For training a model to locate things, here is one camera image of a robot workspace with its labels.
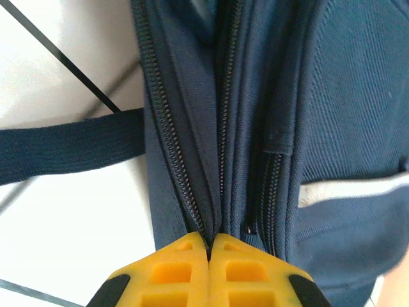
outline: backpack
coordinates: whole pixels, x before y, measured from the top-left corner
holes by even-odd
[[[131,6],[144,110],[1,131],[0,184],[146,152],[157,249],[228,233],[363,306],[409,243],[409,3]]]

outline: navy strap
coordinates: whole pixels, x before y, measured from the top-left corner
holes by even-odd
[[[144,153],[143,109],[66,125],[0,130],[0,185],[103,168]]]

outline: white floor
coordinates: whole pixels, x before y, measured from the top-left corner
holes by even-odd
[[[12,3],[103,91],[138,57],[128,0]],[[0,38],[0,129],[74,122],[94,103],[2,7]],[[111,99],[142,107],[141,70]],[[14,186],[0,187],[0,201]],[[36,178],[0,216],[0,279],[83,306],[112,271],[154,250],[144,157]],[[0,289],[0,306],[56,305]]]

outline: tile grout line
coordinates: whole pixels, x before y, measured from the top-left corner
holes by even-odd
[[[60,299],[59,297],[55,297],[53,295],[49,295],[31,288],[23,287],[21,285],[3,279],[0,279],[0,288],[63,307],[82,307],[81,305],[66,301],[64,299]]]

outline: black zipper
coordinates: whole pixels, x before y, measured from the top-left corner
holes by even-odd
[[[169,160],[174,183],[180,193],[181,205],[187,208],[202,238],[206,238],[205,225],[192,192],[183,154],[181,152],[178,136],[166,97],[166,91],[153,47],[148,14],[146,12],[144,1],[145,0],[136,0],[134,2],[134,12],[136,14],[135,27],[137,30],[139,52],[141,53],[141,59],[143,62],[144,75],[147,80],[147,85],[149,86],[152,101],[154,102],[153,108],[159,119],[156,123],[159,130],[162,132],[161,142],[168,151],[167,158]]]
[[[275,253],[274,218],[275,208],[278,202],[278,186],[281,172],[282,155],[273,153],[262,153],[264,155],[260,166],[265,170],[260,182],[258,229],[267,252]]]
[[[229,25],[227,53],[224,60],[222,99],[220,102],[219,121],[219,183],[222,206],[224,203],[224,168],[226,161],[226,136],[228,126],[229,100],[231,94],[231,80],[233,77],[233,65],[236,51],[237,36],[242,16],[243,0],[234,0],[231,7],[231,22]]]

